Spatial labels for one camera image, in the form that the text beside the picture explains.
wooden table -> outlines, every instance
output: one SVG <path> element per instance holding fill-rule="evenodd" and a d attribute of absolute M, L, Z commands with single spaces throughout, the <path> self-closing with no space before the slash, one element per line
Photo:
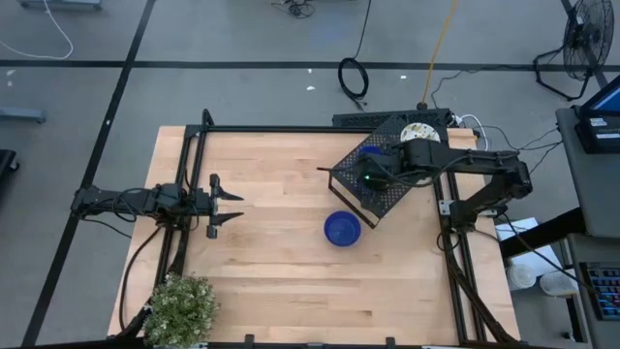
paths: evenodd
<path fill-rule="evenodd" d="M 174 182 L 183 132 L 160 129 L 147 188 Z M 362 224 L 352 247 L 325 238 L 325 219 L 347 208 L 316 168 L 333 166 L 366 136 L 208 134 L 200 186 L 208 188 L 208 176 L 217 173 L 228 192 L 245 198 L 220 202 L 223 212 L 245 214 L 226 223 L 217 239 L 206 238 L 204 218 L 189 240 L 184 274 L 207 276 L 222 307 L 210 340 L 240 342 L 252 333 L 257 342 L 383 344 L 393 336 L 398 344 L 458 343 L 444 253 L 435 244 L 440 226 L 432 187 L 412 189 L 375 230 Z M 450 129 L 449 141 L 475 146 L 471 130 Z M 461 198 L 484 185 L 481 175 L 470 174 L 458 174 L 457 183 Z M 478 229 L 494 232 L 493 222 L 479 218 Z M 128 260 L 153 231 L 153 220 L 139 219 Z M 126 323 L 151 294 L 163 235 L 133 265 Z M 497 242 L 479 234 L 469 241 L 480 297 L 518 337 Z M 470 306 L 462 299 L 473 339 Z M 117 311 L 118 300 L 110 334 L 119 332 Z"/>

white cable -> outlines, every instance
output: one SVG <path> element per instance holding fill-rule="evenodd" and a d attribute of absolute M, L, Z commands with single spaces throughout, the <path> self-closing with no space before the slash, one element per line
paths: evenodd
<path fill-rule="evenodd" d="M 478 118 L 475 115 L 465 114 L 465 115 L 462 115 L 462 116 L 455 116 L 456 122 L 460 124 L 459 119 L 462 122 L 462 120 L 465 117 L 471 117 L 474 120 L 476 120 L 476 122 L 478 123 L 478 126 L 480 127 L 480 131 L 482 132 L 482 137 L 484 138 L 484 151 L 487 151 L 488 150 L 488 138 L 486 137 L 486 133 L 484 132 L 484 128 L 482 127 L 481 121 L 478 120 Z"/>
<path fill-rule="evenodd" d="M 1 40 L 0 40 L 0 45 L 2 45 L 3 47 L 7 48 L 10 51 L 13 51 L 17 54 L 21 54 L 23 56 L 30 57 L 30 58 L 57 59 L 57 60 L 67 59 L 74 52 L 74 44 L 71 42 L 71 39 L 69 39 L 67 34 L 65 34 L 65 32 L 62 30 L 62 28 L 60 28 L 60 25 L 58 25 L 58 23 L 56 22 L 56 19 L 54 19 L 54 16 L 51 15 L 51 11 L 49 10 L 49 6 L 47 5 L 47 0 L 43 0 L 43 3 L 46 5 L 46 11 L 47 11 L 47 14 L 49 15 L 49 18 L 51 19 L 52 22 L 54 22 L 54 25 L 56 25 L 56 28 L 58 28 L 58 31 L 60 32 L 60 34 L 62 34 L 62 36 L 65 37 L 65 39 L 67 40 L 67 43 L 69 43 L 69 47 L 70 47 L 69 53 L 65 54 L 62 57 L 54 57 L 54 56 L 37 55 L 37 54 L 30 54 L 30 53 L 22 52 L 20 50 L 17 50 L 17 49 L 14 49 L 8 46 Z"/>

gray floor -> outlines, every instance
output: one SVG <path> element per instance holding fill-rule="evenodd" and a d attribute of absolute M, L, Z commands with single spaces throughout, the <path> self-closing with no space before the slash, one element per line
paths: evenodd
<path fill-rule="evenodd" d="M 323 0 L 305 20 L 290 18 L 268 3 L 158 0 L 138 59 L 336 61 L 355 52 L 365 1 Z M 107 0 L 100 13 L 54 12 L 76 46 L 71 59 L 124 59 L 144 4 Z M 359 59 L 428 62 L 449 7 L 449 0 L 375 1 Z M 559 46 L 565 20 L 559 0 L 463 1 L 439 61 L 529 63 L 537 53 Z M 38 54 L 62 55 L 65 50 L 43 12 L 24 11 L 14 1 L 0 3 L 0 40 Z M 0 48 L 0 59 L 19 58 Z M 615 45 L 608 62 L 619 61 Z M 0 347 L 21 342 L 120 73 L 6 68 L 11 70 L 10 76 L 0 70 L 0 105 L 45 109 L 48 122 L 0 123 L 0 148 L 18 151 L 22 164 L 0 203 Z M 436 72 L 433 85 L 452 74 Z M 369 76 L 369 111 L 414 109 L 426 78 L 424 71 L 373 70 Z M 563 73 L 545 78 L 571 91 L 579 88 Z M 591 84 L 586 97 L 597 90 Z M 515 145 L 553 128 L 554 111 L 570 105 L 537 86 L 533 73 L 524 72 L 465 74 L 445 82 L 437 100 L 441 107 L 502 127 Z M 218 124 L 328 125 L 335 113 L 357 111 L 340 91 L 334 70 L 134 69 L 95 184 L 142 186 L 157 129 L 199 122 L 203 108 Z M 496 131 L 490 130 L 488 137 L 493 149 L 507 147 Z M 554 134 L 547 141 L 558 138 Z M 522 158 L 533 165 L 542 155 L 527 152 Z M 533 181 L 534 193 L 511 203 L 511 217 L 544 221 L 576 206 L 562 148 L 549 154 Z M 131 226 L 110 222 L 131 233 Z M 104 227 L 80 223 L 39 343 L 105 336 L 128 243 Z M 559 338 L 560 331 L 570 329 L 564 301 L 536 290 L 514 294 L 513 300 L 524 339 L 584 347 Z"/>

yellow cable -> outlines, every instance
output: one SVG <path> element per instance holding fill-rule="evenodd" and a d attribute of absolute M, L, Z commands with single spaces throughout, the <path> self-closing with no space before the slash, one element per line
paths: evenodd
<path fill-rule="evenodd" d="M 430 82 L 433 78 L 433 68 L 435 67 L 435 58 L 437 58 L 437 53 L 439 52 L 439 47 L 442 45 L 442 41 L 446 36 L 446 32 L 450 27 L 450 20 L 452 19 L 452 15 L 454 15 L 454 11 L 456 10 L 456 4 L 458 4 L 458 0 L 452 0 L 452 6 L 449 8 L 449 14 L 446 18 L 446 22 L 444 23 L 444 29 L 442 29 L 442 34 L 439 36 L 439 40 L 437 41 L 437 45 L 435 46 L 435 51 L 433 52 L 433 57 L 430 59 L 430 67 L 428 67 L 428 76 L 426 77 L 426 87 L 424 87 L 424 96 L 422 97 L 422 102 L 426 103 L 426 94 L 428 94 L 428 88 L 430 87 Z"/>

green plant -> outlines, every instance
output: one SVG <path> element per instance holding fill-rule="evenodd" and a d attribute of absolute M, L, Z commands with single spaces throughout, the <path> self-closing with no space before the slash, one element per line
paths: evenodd
<path fill-rule="evenodd" d="M 208 339 L 219 304 L 205 277 L 171 274 L 153 292 L 150 307 L 146 343 L 187 348 Z"/>

